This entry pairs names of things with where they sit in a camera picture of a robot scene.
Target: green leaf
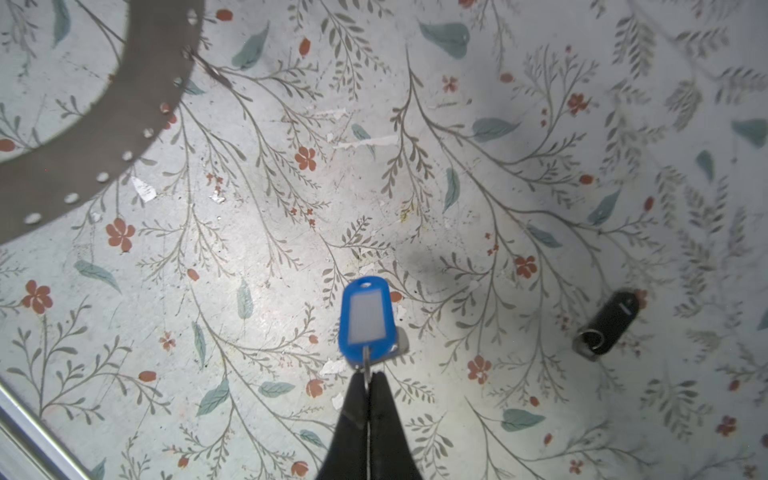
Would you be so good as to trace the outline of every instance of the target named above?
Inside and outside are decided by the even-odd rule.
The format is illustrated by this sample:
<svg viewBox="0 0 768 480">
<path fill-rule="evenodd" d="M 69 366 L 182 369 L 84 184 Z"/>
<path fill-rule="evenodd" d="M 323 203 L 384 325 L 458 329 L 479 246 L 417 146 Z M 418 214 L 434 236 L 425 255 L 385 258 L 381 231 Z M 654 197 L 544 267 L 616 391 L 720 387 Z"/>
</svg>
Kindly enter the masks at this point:
<svg viewBox="0 0 768 480">
<path fill-rule="evenodd" d="M 320 440 L 320 437 L 317 436 L 315 432 L 311 432 L 309 430 L 302 430 L 299 432 L 299 437 L 301 437 L 303 440 L 313 444 L 317 445 L 322 449 L 327 449 L 327 447 L 323 444 L 323 441 Z"/>
<path fill-rule="evenodd" d="M 359 124 L 352 124 L 352 133 L 355 135 L 355 138 L 358 140 L 370 140 L 371 136 L 368 135 L 368 132 L 365 128 L 361 127 Z M 371 151 L 371 155 L 373 155 L 373 159 L 376 159 L 376 151 L 373 149 L 373 145 L 368 146 L 368 150 Z"/>
<path fill-rule="evenodd" d="M 587 217 L 587 221 L 593 225 L 602 225 L 606 220 L 611 218 L 611 214 L 614 212 L 616 206 L 616 199 L 619 198 L 621 190 L 616 190 L 615 194 L 606 195 L 597 208 L 592 211 Z"/>
<path fill-rule="evenodd" d="M 176 77 L 174 79 L 174 85 L 176 85 L 177 88 L 181 87 L 181 77 Z M 184 87 L 184 93 L 188 93 L 190 95 L 202 95 L 205 93 L 205 90 L 195 85 L 191 79 L 187 79 L 187 85 Z"/>
<path fill-rule="evenodd" d="M 53 46 L 55 48 L 69 33 L 71 21 L 69 10 L 64 0 L 53 0 L 53 13 L 55 16 L 53 21 Z"/>
<path fill-rule="evenodd" d="M 106 472 L 106 469 L 104 465 L 107 463 L 107 459 L 101 461 L 98 465 L 93 467 L 91 470 L 91 478 L 92 480 L 104 480 L 104 473 Z"/>
<path fill-rule="evenodd" d="M 197 416 L 211 413 L 216 407 L 222 404 L 230 396 L 230 382 L 227 379 L 221 381 L 218 387 L 209 390 L 200 402 L 197 409 Z"/>
<path fill-rule="evenodd" d="M 202 370 L 205 366 L 205 335 L 197 322 L 192 322 L 192 330 L 194 331 L 194 348 L 197 350 L 197 356 L 200 357 L 200 370 Z"/>
<path fill-rule="evenodd" d="M 698 165 L 704 172 L 704 175 L 707 176 L 707 180 L 712 183 L 712 180 L 715 178 L 715 162 L 709 150 L 702 150 L 701 153 L 696 156 L 696 165 Z"/>
<path fill-rule="evenodd" d="M 285 382 L 264 382 L 259 386 L 259 393 L 271 399 L 275 399 L 281 395 L 285 395 L 295 388 L 295 385 Z"/>
<path fill-rule="evenodd" d="M 481 118 L 472 124 L 472 131 L 475 132 L 474 139 L 486 142 L 504 137 L 519 126 L 520 124 L 511 124 L 501 118 Z"/>
<path fill-rule="evenodd" d="M 424 38 L 442 48 L 453 58 L 464 58 L 467 55 L 469 29 L 463 23 L 445 23 L 427 25 L 419 22 Z"/>
<path fill-rule="evenodd" d="M 768 125 L 765 118 L 753 118 L 752 120 L 731 121 L 730 127 L 740 135 L 744 140 L 750 142 L 757 148 L 766 144 L 766 134 L 768 134 Z"/>
<path fill-rule="evenodd" d="M 240 70 L 247 70 L 253 67 L 261 58 L 266 43 L 266 34 L 270 30 L 270 24 L 267 23 L 264 30 L 255 35 L 251 35 L 243 47 L 232 57 L 232 66 Z"/>
<path fill-rule="evenodd" d="M 112 274 L 104 270 L 100 266 L 96 266 L 93 263 L 88 263 L 85 260 L 78 260 L 77 262 L 74 263 L 74 268 L 77 269 L 77 271 L 80 272 L 82 276 L 87 276 L 88 278 L 95 278 L 96 280 L 101 280 L 102 282 L 112 286 L 112 288 L 120 292 L 120 287 L 118 286 L 118 282 L 115 281 Z"/>
<path fill-rule="evenodd" d="M 244 278 L 240 282 L 240 288 L 237 289 L 237 315 L 243 320 L 253 315 L 253 299 L 250 296 L 250 288 L 248 288 Z"/>
<path fill-rule="evenodd" d="M 536 425 L 544 420 L 542 415 L 534 415 L 520 409 L 506 409 L 504 411 L 504 421 L 502 428 L 507 432 L 517 432 Z"/>
<path fill-rule="evenodd" d="M 763 319 L 760 320 L 760 324 L 757 326 L 757 330 L 765 330 L 768 329 L 768 310 L 763 314 Z"/>
<path fill-rule="evenodd" d="M 539 230 L 533 225 L 528 225 L 528 232 L 530 232 L 531 235 L 533 235 L 533 237 L 541 242 L 541 244 L 545 247 L 558 248 L 563 246 L 562 243 L 558 242 L 551 233 Z"/>
<path fill-rule="evenodd" d="M 458 174 L 456 170 L 449 168 L 445 171 L 445 175 L 448 178 L 448 191 L 445 192 L 445 202 L 442 211 L 445 212 L 451 205 L 456 203 L 459 194 L 462 192 L 461 184 L 458 182 Z"/>
</svg>

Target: key fob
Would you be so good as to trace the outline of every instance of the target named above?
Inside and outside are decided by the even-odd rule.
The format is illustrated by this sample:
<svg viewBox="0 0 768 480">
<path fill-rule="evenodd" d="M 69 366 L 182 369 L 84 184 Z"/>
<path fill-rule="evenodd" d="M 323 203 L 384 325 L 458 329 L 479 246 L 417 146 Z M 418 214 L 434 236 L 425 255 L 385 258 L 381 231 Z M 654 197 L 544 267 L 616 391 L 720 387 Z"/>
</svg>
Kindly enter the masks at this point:
<svg viewBox="0 0 768 480">
<path fill-rule="evenodd" d="M 575 352 L 596 362 L 616 345 L 639 312 L 640 301 L 633 292 L 614 293 L 597 316 L 578 330 L 573 342 Z"/>
</svg>

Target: floral wallpaper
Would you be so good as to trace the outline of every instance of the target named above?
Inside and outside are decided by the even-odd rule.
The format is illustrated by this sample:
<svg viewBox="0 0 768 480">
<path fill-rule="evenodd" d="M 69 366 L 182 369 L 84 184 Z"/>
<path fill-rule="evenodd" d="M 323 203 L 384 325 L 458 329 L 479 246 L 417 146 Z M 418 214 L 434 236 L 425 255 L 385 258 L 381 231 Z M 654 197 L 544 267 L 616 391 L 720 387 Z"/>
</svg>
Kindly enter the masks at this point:
<svg viewBox="0 0 768 480">
<path fill-rule="evenodd" d="M 424 478 L 765 475 L 764 2 L 206 9 L 218 77 L 2 246 L 0 376 L 93 478 L 312 478 L 369 274 Z M 0 5 L 2 158 L 87 112 L 126 11 Z M 641 314 L 588 362 L 571 340 L 620 288 Z"/>
</svg>

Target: gray metal ring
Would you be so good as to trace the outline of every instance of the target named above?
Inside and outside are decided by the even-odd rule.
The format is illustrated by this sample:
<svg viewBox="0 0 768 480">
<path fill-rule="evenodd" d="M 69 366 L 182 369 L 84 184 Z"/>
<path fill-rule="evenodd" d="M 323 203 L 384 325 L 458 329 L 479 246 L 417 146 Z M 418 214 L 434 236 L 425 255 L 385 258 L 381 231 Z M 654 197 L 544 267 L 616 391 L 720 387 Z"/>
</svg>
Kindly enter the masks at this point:
<svg viewBox="0 0 768 480">
<path fill-rule="evenodd" d="M 0 243 L 82 205 L 104 188 L 103 174 L 117 179 L 150 146 L 167 121 L 161 105 L 172 111 L 184 93 L 194 61 L 182 52 L 197 48 L 203 16 L 204 0 L 131 0 L 121 65 L 104 96 L 53 140 L 0 164 Z M 77 201 L 65 203 L 69 194 Z"/>
</svg>

